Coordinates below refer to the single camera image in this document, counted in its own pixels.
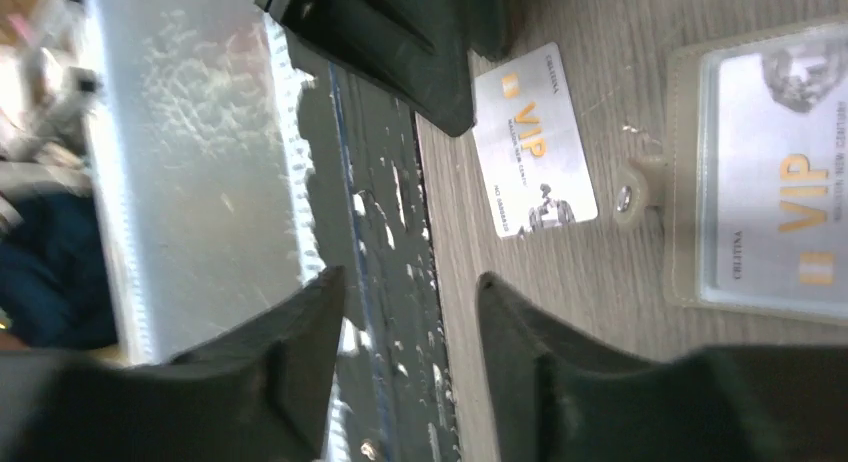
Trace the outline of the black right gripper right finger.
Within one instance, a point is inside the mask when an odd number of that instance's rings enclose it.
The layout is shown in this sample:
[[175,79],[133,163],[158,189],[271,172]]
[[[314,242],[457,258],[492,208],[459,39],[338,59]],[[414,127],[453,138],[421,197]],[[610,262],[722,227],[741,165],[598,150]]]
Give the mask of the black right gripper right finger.
[[476,307],[505,461],[847,457],[845,346],[707,346],[655,362],[556,319],[492,272]]

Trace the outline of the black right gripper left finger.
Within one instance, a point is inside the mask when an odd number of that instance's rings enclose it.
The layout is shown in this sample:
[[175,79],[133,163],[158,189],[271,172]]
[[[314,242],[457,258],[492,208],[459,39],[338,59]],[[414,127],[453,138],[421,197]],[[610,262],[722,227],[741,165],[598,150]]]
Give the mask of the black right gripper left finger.
[[324,447],[345,273],[159,365],[64,350],[1,357],[5,461],[314,461]]

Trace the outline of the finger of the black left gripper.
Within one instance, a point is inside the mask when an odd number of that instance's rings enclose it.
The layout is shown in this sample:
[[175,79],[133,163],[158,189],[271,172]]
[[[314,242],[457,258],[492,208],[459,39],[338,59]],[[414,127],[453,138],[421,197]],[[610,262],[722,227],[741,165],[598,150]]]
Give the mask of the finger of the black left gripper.
[[471,49],[490,61],[506,57],[511,44],[510,0],[464,0]]
[[306,47],[451,137],[474,121],[460,0],[254,0]]

